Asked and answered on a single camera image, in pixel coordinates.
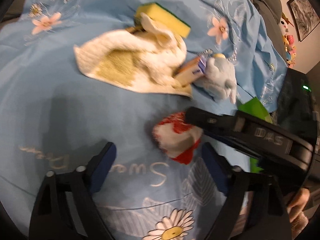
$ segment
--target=pink flower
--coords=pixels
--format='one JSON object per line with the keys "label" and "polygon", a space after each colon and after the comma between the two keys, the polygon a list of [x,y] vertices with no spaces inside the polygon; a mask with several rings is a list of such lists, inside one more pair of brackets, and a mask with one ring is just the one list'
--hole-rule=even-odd
{"label": "pink flower", "polygon": [[216,42],[218,45],[221,44],[221,39],[228,38],[228,24],[224,17],[221,18],[220,22],[217,18],[212,18],[213,27],[208,31],[209,36],[216,36]]}
{"label": "pink flower", "polygon": [[61,13],[55,13],[52,17],[43,16],[40,21],[32,20],[32,23],[36,26],[31,34],[38,34],[42,31],[48,31],[52,29],[53,25],[60,24],[62,21],[58,21],[61,17]]}

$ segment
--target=green light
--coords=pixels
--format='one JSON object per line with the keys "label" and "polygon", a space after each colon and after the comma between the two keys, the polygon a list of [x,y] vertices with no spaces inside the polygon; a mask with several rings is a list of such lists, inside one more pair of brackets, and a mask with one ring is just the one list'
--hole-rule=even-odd
{"label": "green light", "polygon": [[308,88],[307,86],[303,86],[304,89],[309,90],[311,92],[311,89]]}

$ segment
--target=sponge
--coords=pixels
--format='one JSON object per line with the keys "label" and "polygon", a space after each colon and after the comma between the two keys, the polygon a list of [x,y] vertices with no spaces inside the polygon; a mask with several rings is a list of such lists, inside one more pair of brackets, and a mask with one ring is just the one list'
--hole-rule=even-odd
{"label": "sponge", "polygon": [[145,13],[152,20],[166,25],[171,31],[177,33],[183,38],[188,37],[190,33],[191,28],[188,24],[180,20],[177,16],[163,8],[158,3],[146,3],[139,6],[136,11],[136,15],[134,16],[136,25],[139,25],[141,13]]}

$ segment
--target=red and white cloth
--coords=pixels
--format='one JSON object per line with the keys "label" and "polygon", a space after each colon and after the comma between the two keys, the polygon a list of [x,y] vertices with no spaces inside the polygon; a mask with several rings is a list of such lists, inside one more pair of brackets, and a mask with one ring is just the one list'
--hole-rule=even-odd
{"label": "red and white cloth", "polygon": [[179,112],[164,118],[152,131],[159,148],[171,159],[189,164],[193,151],[199,146],[203,130],[184,122],[185,113]]}

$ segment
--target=picture frame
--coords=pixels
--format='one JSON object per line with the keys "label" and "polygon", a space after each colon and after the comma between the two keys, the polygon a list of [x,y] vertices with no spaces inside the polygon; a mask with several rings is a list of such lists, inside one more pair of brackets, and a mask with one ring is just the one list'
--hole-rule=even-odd
{"label": "picture frame", "polygon": [[289,0],[290,9],[299,41],[303,41],[320,23],[320,19],[308,0]]}

